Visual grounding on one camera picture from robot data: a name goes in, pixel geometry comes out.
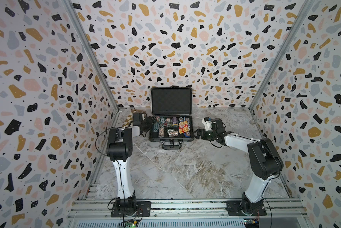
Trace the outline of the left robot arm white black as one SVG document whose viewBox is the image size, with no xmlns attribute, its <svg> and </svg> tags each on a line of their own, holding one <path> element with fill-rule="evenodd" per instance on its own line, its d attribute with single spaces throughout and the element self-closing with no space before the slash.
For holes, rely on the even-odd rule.
<svg viewBox="0 0 341 228">
<path fill-rule="evenodd" d="M 147 133 L 152 126 L 151 117 L 147 117 L 144 112 L 134 112 L 127 127 L 112 127 L 108 131 L 105 155 L 113 163 L 118 189 L 111 212 L 113 218 L 150 216 L 151 202 L 137 201 L 131 180 L 130 160 L 133 153 L 132 139 Z"/>
</svg>

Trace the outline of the grey poker set case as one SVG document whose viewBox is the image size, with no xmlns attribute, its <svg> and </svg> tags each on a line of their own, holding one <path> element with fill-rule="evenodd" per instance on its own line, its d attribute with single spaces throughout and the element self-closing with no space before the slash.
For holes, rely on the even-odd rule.
<svg viewBox="0 0 341 228">
<path fill-rule="evenodd" d="M 191 116 L 192 114 L 192 88 L 190 87 L 159 87 L 150 90 L 151 114 L 154 116 Z M 185 142 L 194 140 L 194 133 L 191 139 L 150 139 L 153 143 L 161 143 L 163 150 L 179 150 Z"/>
</svg>

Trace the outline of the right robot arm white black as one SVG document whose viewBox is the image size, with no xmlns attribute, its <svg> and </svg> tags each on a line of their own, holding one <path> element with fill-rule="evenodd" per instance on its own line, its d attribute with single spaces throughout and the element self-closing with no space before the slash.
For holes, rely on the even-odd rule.
<svg viewBox="0 0 341 228">
<path fill-rule="evenodd" d="M 233 147 L 244 151 L 249 155 L 250 165 L 253 172 L 252 180 L 247 190 L 242 194 L 239 206 L 235 212 L 245 215 L 253 215 L 261 212 L 264 203 L 264 192 L 271 180 L 280 176 L 283 169 L 282 160 L 269 138 L 253 139 L 227 131 L 220 118 L 202 120 L 204 129 L 193 132 L 195 138 L 209 142 L 216 141 L 220 147 Z"/>
</svg>

